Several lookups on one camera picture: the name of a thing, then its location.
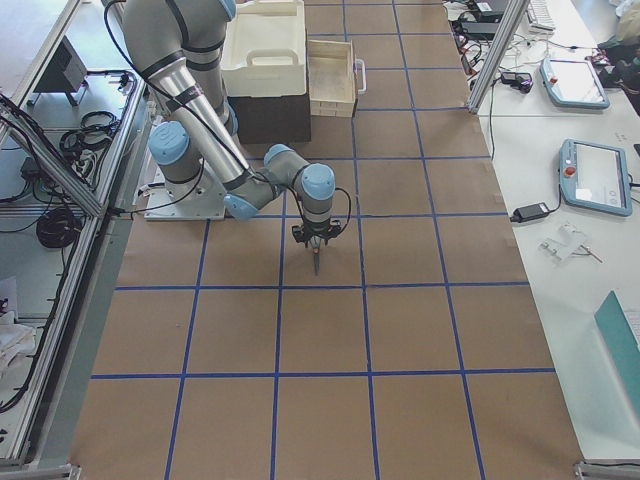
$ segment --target black cable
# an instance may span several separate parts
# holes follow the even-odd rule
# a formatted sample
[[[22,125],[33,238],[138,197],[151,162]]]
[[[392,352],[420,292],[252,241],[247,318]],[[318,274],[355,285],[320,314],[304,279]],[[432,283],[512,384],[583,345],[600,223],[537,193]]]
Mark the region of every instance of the black cable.
[[[31,182],[28,180],[25,180],[24,187],[22,188],[22,191],[20,193],[12,197],[0,198],[0,203],[12,203],[17,200],[20,200],[21,198],[26,197],[29,194],[30,186],[31,186]]]
[[[66,262],[64,259],[64,250],[63,249],[60,250],[62,254],[62,274],[60,275],[58,288],[56,289],[56,293],[53,298],[53,304],[51,306],[51,310],[49,311],[49,315],[47,316],[47,320],[42,327],[39,327],[42,329],[42,335],[40,337],[40,341],[38,342],[36,351],[33,355],[27,356],[27,358],[31,358],[31,366],[29,367],[29,372],[27,373],[27,377],[25,378],[25,381],[22,384],[22,386],[15,389],[16,393],[13,395],[13,397],[11,397],[6,402],[0,403],[0,414],[6,413],[9,410],[11,410],[13,407],[18,405],[18,403],[20,403],[20,400],[22,400],[22,397],[24,396],[24,394],[29,390],[29,386],[31,385],[31,380],[33,379],[33,375],[35,373],[36,365],[38,364],[38,360],[40,359],[40,356],[42,355],[42,351],[44,350],[44,346],[46,344],[45,340],[49,333],[49,329],[51,328],[51,323],[55,319],[56,313],[58,312],[58,306],[60,305],[60,299],[62,297],[62,288],[64,287],[66,280],[69,276],[69,267],[71,264],[70,260],[71,258],[73,258],[78,248],[78,238],[79,236],[74,241],[73,246],[71,247],[71,253],[69,254],[69,258],[67,259]]]
[[[36,236],[43,247],[64,248],[76,241],[81,230],[82,223],[65,203],[38,219]]]
[[[549,210],[549,213],[557,212],[560,210],[560,205],[562,205],[562,187],[558,184],[558,206],[553,210]]]
[[[169,202],[169,203],[165,203],[164,205],[156,205],[155,207],[148,207],[148,208],[140,208],[137,210],[124,210],[122,208],[109,208],[107,209],[107,211],[109,213],[111,213],[112,215],[115,215],[116,217],[119,217],[120,215],[131,215],[131,217],[133,218],[133,214],[134,213],[142,213],[142,212],[149,212],[151,210],[157,210],[159,208],[164,208],[164,207],[169,207],[171,205],[175,205],[178,202],[181,202],[182,200],[184,200],[185,198],[187,198],[189,195],[191,195],[196,188],[198,187],[198,184],[200,183],[200,180],[202,180],[202,175],[204,174],[204,164],[200,166],[200,173],[198,175],[198,179],[196,180],[196,183],[193,184],[193,187],[191,187],[189,189],[189,191],[187,193],[185,193],[182,197],[180,197],[177,200],[174,200],[173,202]]]
[[[63,202],[54,202],[53,198],[63,198],[63,195],[57,193],[57,192],[45,192],[47,193],[47,195],[49,195],[49,200],[43,200],[42,198],[38,197],[38,194],[36,193],[37,190],[37,182],[34,182],[31,186],[31,195],[33,195],[33,198],[40,202],[40,203],[46,203],[49,205],[62,205]]]
[[[138,197],[140,195],[142,195],[144,192],[146,192],[147,190],[150,190],[152,188],[158,188],[158,187],[164,187],[165,183],[164,182],[153,182],[153,183],[147,183],[146,185],[143,185],[142,187],[140,187],[138,189]]]
[[[64,158],[62,154],[56,149],[56,147],[53,146],[49,138],[47,138],[47,136],[45,135],[44,130],[42,129],[40,124],[31,115],[18,107],[11,101],[9,97],[6,97],[2,93],[0,93],[0,105],[6,107],[16,119],[23,120],[42,142],[46,150],[48,150],[54,158],[64,164]]]
[[[51,207],[51,201],[49,201],[49,203],[47,204],[47,207],[45,208],[45,211],[42,212],[42,214],[40,214],[40,216],[38,218],[36,218],[33,222],[31,222],[29,225],[27,225],[25,227],[17,228],[15,230],[0,230],[0,233],[20,233],[20,232],[24,232],[28,228],[30,228],[30,227],[34,226],[36,223],[38,223],[38,220],[40,220],[40,218],[42,218],[42,216],[45,215],[49,211],[49,207]]]
[[[338,192],[344,193],[344,195],[347,197],[348,202],[347,221],[345,222],[344,227],[342,227],[342,231],[344,232],[349,226],[349,222],[351,221],[351,195],[349,195],[349,192],[347,192],[344,188],[336,187],[336,190]]]
[[[559,43],[556,42],[552,42],[551,40],[546,40],[547,42],[549,42],[551,45],[554,45],[556,47],[560,47],[560,48],[565,48],[567,50],[593,50],[593,47],[579,47],[578,45],[561,45]]]
[[[496,83],[498,83],[499,79],[495,79],[491,83],[491,102],[489,103],[489,137],[491,138],[491,161],[493,162],[493,158],[496,155],[496,142],[493,138],[493,97],[494,90],[496,88]]]
[[[640,467],[640,463],[622,462],[622,463],[591,463],[584,462],[585,465],[593,465],[594,467]]]

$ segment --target wire bundle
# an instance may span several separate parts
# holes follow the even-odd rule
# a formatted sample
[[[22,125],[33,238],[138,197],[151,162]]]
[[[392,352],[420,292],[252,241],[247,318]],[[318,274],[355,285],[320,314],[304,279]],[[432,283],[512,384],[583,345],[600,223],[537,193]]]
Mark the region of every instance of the wire bundle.
[[[64,248],[76,241],[82,223],[65,204],[44,213],[36,223],[36,236],[43,247]]]

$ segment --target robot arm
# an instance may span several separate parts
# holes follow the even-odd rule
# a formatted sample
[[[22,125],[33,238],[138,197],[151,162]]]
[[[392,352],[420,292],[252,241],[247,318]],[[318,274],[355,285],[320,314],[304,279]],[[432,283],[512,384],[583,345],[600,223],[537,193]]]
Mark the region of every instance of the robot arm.
[[[234,0],[128,0],[124,38],[144,80],[171,97],[166,107],[227,191],[227,210],[246,220],[285,189],[293,189],[303,211],[303,225],[294,227],[294,237],[311,243],[315,252],[320,240],[327,242],[343,230],[339,221],[331,220],[333,171],[310,165],[284,145],[273,146],[264,168],[254,171],[231,138],[233,115],[226,105],[219,63],[226,24],[235,10]],[[167,132],[158,128],[154,134]],[[178,150],[170,162],[173,173],[181,170],[181,162],[188,162],[183,160],[185,150]]]

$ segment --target floor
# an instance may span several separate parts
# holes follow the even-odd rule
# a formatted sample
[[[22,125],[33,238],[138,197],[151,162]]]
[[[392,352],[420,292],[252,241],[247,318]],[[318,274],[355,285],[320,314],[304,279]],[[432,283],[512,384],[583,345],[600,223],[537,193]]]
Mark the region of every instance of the floor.
[[[71,460],[88,480],[574,478],[444,9],[320,1],[309,35],[353,41],[369,90],[294,146],[351,192],[348,230],[314,276],[290,198],[248,223],[136,217]]]

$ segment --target black power supply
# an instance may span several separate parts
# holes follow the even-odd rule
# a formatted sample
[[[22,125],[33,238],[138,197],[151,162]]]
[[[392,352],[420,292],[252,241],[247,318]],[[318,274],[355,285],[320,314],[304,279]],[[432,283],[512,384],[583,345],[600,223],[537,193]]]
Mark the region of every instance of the black power supply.
[[[42,176],[42,170],[32,157],[27,157],[20,167],[20,176],[27,182],[35,181]]]
[[[531,222],[532,220],[546,218],[551,212],[552,210],[547,207],[546,203],[534,203],[533,205],[527,205],[526,207],[516,208],[509,220],[513,223]]]

